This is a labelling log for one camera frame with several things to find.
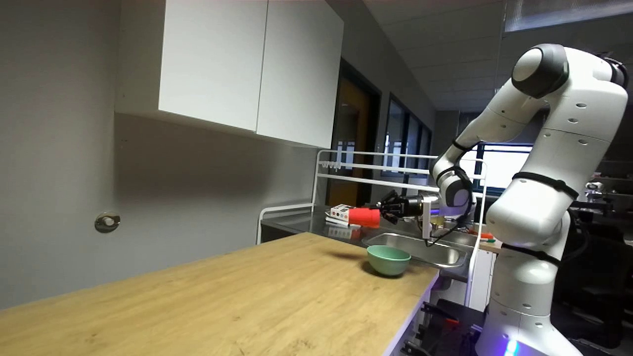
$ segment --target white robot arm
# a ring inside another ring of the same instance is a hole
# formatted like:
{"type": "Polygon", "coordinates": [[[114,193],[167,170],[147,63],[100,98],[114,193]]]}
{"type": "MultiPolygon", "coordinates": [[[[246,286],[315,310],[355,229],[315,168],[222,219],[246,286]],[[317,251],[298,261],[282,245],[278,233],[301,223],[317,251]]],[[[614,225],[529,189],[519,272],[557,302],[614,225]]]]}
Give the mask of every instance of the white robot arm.
{"type": "Polygon", "coordinates": [[[539,110],[549,110],[533,154],[491,205],[487,227],[505,247],[493,276],[480,354],[580,354],[553,324],[559,261],[569,237],[569,207],[610,148],[628,106],[622,63],[555,43],[529,49],[487,108],[436,162],[446,205],[468,205],[462,156],[478,142],[519,136],[539,110]]]}

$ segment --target bowl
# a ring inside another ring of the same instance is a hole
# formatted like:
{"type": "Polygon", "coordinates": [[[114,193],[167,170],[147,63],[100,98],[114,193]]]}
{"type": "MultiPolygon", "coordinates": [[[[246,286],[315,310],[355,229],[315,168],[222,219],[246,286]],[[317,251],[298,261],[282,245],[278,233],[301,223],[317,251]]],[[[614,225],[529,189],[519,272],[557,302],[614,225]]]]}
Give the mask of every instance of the bowl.
{"type": "Polygon", "coordinates": [[[371,245],[367,251],[373,268],[387,276],[400,276],[412,261],[412,253],[392,245],[371,245]]]}

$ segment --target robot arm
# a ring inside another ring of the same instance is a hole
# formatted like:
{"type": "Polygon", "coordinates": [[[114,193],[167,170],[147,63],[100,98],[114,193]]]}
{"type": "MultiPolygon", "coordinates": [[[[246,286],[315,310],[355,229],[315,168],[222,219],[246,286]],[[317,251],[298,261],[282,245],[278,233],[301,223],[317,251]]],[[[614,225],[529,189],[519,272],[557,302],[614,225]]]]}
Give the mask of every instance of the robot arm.
{"type": "Polygon", "coordinates": [[[628,73],[618,61],[563,45],[537,45],[485,110],[436,162],[440,201],[468,205],[472,183],[460,168],[478,142],[519,136],[543,108],[547,122],[525,168],[489,209],[489,225],[517,245],[543,243],[608,150],[628,104],[628,73]]]}

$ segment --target gray wall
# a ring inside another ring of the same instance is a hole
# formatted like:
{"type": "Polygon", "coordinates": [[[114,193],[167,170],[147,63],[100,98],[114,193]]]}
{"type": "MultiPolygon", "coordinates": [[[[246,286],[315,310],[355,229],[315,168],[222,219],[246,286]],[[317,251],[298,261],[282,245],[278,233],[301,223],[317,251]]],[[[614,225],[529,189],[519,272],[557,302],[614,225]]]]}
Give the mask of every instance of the gray wall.
{"type": "MultiPolygon", "coordinates": [[[[343,7],[351,63],[430,112],[363,1],[343,7]]],[[[264,205],[311,195],[313,148],[118,116],[118,15],[0,1],[0,308],[254,245],[264,205]]]]}

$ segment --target wall cabinet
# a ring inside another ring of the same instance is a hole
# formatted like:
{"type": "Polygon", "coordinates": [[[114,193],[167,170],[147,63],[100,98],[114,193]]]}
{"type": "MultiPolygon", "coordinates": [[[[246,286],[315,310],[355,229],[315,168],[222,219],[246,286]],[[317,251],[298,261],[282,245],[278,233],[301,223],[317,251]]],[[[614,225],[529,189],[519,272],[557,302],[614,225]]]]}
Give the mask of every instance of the wall cabinet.
{"type": "Polygon", "coordinates": [[[118,110],[331,146],[341,47],[325,0],[123,0],[118,110]]]}

